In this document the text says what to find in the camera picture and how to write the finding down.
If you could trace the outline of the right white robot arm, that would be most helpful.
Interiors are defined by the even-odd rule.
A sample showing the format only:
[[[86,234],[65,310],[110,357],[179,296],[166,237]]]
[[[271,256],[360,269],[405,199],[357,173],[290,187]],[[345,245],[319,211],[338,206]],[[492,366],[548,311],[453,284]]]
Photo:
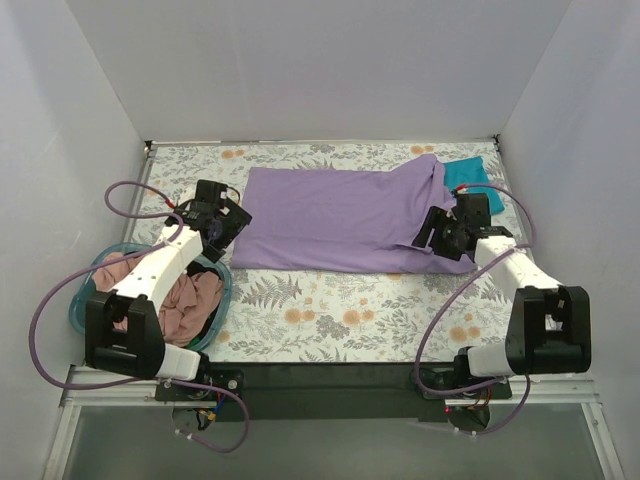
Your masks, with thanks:
[[[449,365],[414,364],[416,385],[433,395],[475,397],[514,375],[573,374],[592,362],[590,298],[544,273],[512,233],[493,224],[483,193],[455,193],[449,210],[433,206],[413,241],[449,260],[464,256],[511,299],[504,340],[462,348]]]

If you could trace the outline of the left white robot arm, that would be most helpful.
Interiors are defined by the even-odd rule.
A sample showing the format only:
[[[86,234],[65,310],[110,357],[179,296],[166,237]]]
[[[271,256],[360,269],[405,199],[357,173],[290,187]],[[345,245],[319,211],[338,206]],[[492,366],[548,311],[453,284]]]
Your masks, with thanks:
[[[200,367],[203,356],[163,339],[159,315],[163,300],[187,267],[200,256],[217,262],[251,215],[228,196],[224,183],[199,180],[193,197],[177,206],[165,221],[156,244],[125,278],[85,304],[85,362],[120,375],[149,380],[177,379],[193,400],[213,386]]]

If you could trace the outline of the purple t shirt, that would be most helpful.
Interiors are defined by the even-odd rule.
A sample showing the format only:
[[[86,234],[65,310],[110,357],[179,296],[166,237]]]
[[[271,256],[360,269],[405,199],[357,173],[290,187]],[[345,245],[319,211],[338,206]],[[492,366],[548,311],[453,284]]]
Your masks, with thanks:
[[[254,167],[244,191],[250,224],[234,242],[236,269],[343,273],[466,274],[412,242],[431,207],[454,200],[445,167],[432,154],[390,171]]]

